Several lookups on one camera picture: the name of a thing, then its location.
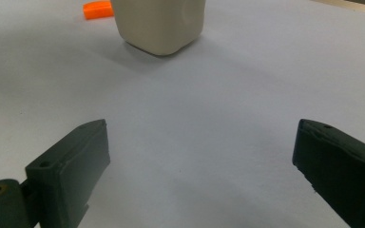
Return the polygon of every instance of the white table surface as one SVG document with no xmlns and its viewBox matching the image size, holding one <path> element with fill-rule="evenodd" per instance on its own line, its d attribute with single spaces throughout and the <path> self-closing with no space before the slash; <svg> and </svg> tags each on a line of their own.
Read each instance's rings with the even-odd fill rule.
<svg viewBox="0 0 365 228">
<path fill-rule="evenodd" d="M 348 227 L 291 159 L 301 118 L 365 142 L 364 12 L 208 0 L 201 38 L 157 58 L 85 2 L 0 1 L 0 179 L 105 118 L 81 228 Z"/>
</svg>

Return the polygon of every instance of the cream plastic container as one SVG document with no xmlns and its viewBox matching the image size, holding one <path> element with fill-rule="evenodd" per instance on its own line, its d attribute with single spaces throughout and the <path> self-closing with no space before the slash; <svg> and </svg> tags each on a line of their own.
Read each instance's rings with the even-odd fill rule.
<svg viewBox="0 0 365 228">
<path fill-rule="evenodd" d="M 169 55 L 198 38 L 205 0 L 111 0 L 120 35 L 132 46 Z"/>
</svg>

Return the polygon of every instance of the orange object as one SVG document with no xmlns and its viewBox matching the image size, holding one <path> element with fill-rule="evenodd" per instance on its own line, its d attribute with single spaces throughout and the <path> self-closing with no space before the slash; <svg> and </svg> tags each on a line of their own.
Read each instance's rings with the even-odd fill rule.
<svg viewBox="0 0 365 228">
<path fill-rule="evenodd" d="M 114 12 L 109 1 L 98 1 L 83 5 L 83 13 L 87 20 L 114 16 Z"/>
</svg>

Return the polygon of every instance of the white container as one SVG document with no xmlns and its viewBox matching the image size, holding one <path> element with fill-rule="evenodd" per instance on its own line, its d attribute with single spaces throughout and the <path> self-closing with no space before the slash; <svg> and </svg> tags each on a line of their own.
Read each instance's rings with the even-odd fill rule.
<svg viewBox="0 0 365 228">
<path fill-rule="evenodd" d="M 111 0 L 118 31 L 131 45 L 168 55 L 202 32 L 205 0 Z"/>
</svg>

